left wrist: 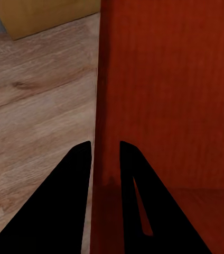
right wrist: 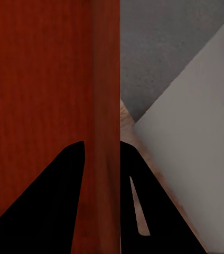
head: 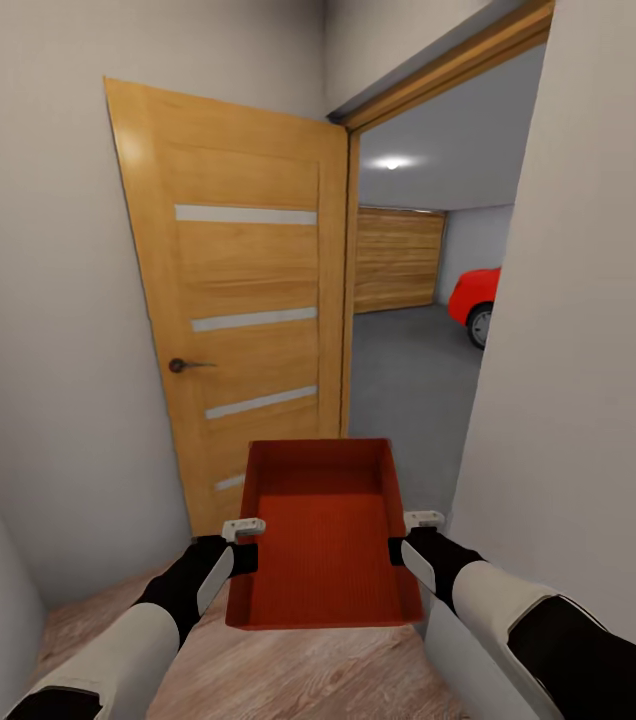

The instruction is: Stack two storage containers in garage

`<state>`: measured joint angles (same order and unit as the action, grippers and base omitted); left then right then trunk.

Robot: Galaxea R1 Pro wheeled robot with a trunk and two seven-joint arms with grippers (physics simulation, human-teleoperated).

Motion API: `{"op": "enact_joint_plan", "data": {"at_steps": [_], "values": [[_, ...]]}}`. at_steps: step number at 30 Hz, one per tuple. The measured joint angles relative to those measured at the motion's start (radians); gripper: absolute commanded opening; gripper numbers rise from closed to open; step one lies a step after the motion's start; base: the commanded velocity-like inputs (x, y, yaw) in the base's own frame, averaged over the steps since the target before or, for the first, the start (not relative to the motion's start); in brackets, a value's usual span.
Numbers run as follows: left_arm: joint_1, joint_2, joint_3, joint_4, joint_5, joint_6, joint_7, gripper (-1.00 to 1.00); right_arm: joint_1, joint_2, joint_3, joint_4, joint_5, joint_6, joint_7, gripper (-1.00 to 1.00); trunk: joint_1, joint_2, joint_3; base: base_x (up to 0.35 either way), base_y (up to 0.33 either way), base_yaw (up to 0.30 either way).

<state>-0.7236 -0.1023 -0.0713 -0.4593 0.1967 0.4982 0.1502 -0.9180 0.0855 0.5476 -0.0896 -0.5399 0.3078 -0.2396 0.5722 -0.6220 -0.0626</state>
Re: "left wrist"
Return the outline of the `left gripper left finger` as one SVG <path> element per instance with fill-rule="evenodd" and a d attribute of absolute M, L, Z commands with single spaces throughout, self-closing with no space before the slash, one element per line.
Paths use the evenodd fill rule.
<path fill-rule="evenodd" d="M 0 233 L 0 254 L 81 254 L 91 141 L 73 147 Z"/>

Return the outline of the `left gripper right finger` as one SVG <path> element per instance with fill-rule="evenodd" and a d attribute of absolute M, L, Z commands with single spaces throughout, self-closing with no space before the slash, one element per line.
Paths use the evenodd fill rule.
<path fill-rule="evenodd" d="M 138 147 L 120 142 L 125 254 L 212 254 Z M 143 233 L 135 179 L 154 236 Z"/>

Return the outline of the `storage box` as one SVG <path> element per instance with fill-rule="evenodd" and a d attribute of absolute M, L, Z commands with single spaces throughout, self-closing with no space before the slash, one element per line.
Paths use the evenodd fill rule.
<path fill-rule="evenodd" d="M 121 141 L 224 254 L 224 0 L 101 0 L 90 254 L 125 254 Z"/>

